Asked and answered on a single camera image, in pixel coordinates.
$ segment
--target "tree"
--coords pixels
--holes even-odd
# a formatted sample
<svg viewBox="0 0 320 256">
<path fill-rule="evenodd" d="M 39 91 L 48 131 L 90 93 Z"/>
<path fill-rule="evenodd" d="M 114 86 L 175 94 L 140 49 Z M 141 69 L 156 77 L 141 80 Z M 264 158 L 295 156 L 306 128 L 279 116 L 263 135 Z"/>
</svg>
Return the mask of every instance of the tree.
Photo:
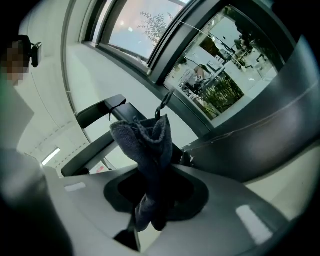
<svg viewBox="0 0 320 256">
<path fill-rule="evenodd" d="M 225 72 L 222 72 L 215 79 L 215 83 L 205 89 L 199 98 L 207 104 L 212 104 L 223 113 L 243 96 L 244 93 L 237 84 Z"/>
<path fill-rule="evenodd" d="M 157 16 L 152 16 L 149 12 L 144 11 L 140 12 L 140 15 L 146 18 L 146 20 L 142 20 L 142 25 L 137 26 L 137 28 L 145 29 L 144 34 L 151 40 L 153 46 L 156 46 L 169 26 L 169 24 L 165 22 L 165 15 L 162 13 Z M 174 19 L 174 16 L 169 12 L 167 15 L 171 21 Z"/>
</svg>

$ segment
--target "sky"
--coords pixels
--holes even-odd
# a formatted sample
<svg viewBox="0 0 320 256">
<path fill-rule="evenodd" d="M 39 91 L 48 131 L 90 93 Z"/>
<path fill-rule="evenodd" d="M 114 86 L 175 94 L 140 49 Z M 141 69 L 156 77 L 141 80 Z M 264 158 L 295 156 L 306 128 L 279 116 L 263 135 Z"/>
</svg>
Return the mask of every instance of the sky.
<svg viewBox="0 0 320 256">
<path fill-rule="evenodd" d="M 140 13 L 146 12 L 152 16 L 163 14 L 164 21 L 169 25 L 171 20 L 168 13 L 175 17 L 183 8 L 184 3 L 189 1 L 180 0 L 181 4 L 177 4 L 170 0 L 128 0 L 114 26 L 109 43 L 148 59 L 154 45 L 144 34 L 145 29 L 137 28 L 145 20 Z M 108 2 L 110 1 L 107 1 L 106 8 L 103 9 L 97 28 L 101 26 L 103 16 L 108 9 Z"/>
</svg>

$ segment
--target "black padding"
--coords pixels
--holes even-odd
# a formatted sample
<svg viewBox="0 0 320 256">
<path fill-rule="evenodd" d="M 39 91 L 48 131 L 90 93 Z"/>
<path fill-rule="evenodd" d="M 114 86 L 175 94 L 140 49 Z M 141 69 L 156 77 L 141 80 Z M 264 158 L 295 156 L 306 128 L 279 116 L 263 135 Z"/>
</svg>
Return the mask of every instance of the black padding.
<svg viewBox="0 0 320 256">
<path fill-rule="evenodd" d="M 168 198 L 166 221 L 184 221 L 193 218 L 209 199 L 207 186 L 199 179 L 171 168 L 163 178 L 163 188 Z M 131 214 L 146 192 L 146 181 L 137 170 L 127 172 L 104 188 L 104 197 L 121 213 Z"/>
<path fill-rule="evenodd" d="M 85 165 L 89 163 L 100 152 L 109 147 L 110 152 L 117 146 L 110 132 L 107 132 L 96 141 L 87 146 L 79 154 L 77 154 L 62 169 L 61 173 L 64 177 L 77 176 L 87 174 Z"/>
<path fill-rule="evenodd" d="M 112 111 L 112 114 L 119 121 L 127 121 L 128 123 L 133 122 L 134 117 L 136 117 L 138 120 L 146 119 L 146 117 L 141 114 L 141 112 L 137 110 L 131 103 L 118 106 Z"/>
<path fill-rule="evenodd" d="M 93 124 L 95 121 L 112 112 L 112 110 L 117 106 L 125 104 L 126 101 L 126 98 L 123 97 L 121 94 L 113 96 L 111 98 L 107 98 L 81 111 L 76 116 L 76 120 L 78 121 L 80 127 L 82 129 L 85 129 L 91 124 Z"/>
</svg>

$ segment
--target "glass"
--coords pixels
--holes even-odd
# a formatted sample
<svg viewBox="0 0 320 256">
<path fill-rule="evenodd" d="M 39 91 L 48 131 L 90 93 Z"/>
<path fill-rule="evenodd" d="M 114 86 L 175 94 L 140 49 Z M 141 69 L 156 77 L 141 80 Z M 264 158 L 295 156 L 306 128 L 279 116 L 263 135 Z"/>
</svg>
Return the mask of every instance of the glass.
<svg viewBox="0 0 320 256">
<path fill-rule="evenodd" d="M 214 127 L 256 98 L 277 75 L 280 58 L 267 38 L 231 6 L 204 27 L 164 85 L 179 90 Z"/>
<path fill-rule="evenodd" d="M 158 41 L 174 17 L 190 0 L 128 0 L 123 7 L 110 39 L 104 36 L 101 43 L 124 50 L 126 54 L 148 60 Z"/>
<path fill-rule="evenodd" d="M 95 27 L 95 31 L 94 31 L 94 35 L 93 35 L 93 39 L 92 39 L 92 42 L 94 42 L 95 44 L 97 43 L 97 40 L 98 40 L 98 34 L 99 34 L 99 31 L 101 29 L 101 25 L 104 21 L 104 18 L 107 14 L 107 11 L 108 9 L 110 8 L 111 4 L 114 2 L 115 0 L 108 0 L 106 1 L 103 9 L 102 9 L 102 12 L 100 14 L 100 17 L 98 19 L 98 22 L 96 24 L 96 27 Z"/>
</svg>

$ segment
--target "ceiling light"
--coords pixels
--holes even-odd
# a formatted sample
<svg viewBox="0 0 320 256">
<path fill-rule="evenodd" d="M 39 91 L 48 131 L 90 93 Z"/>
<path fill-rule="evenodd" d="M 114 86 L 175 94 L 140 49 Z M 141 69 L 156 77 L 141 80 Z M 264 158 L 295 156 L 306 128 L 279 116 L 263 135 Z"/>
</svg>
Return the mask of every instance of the ceiling light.
<svg viewBox="0 0 320 256">
<path fill-rule="evenodd" d="M 61 151 L 60 148 L 55 149 L 46 159 L 42 161 L 42 165 L 45 166 L 52 158 L 55 157 L 56 154 L 58 154 Z"/>
</svg>

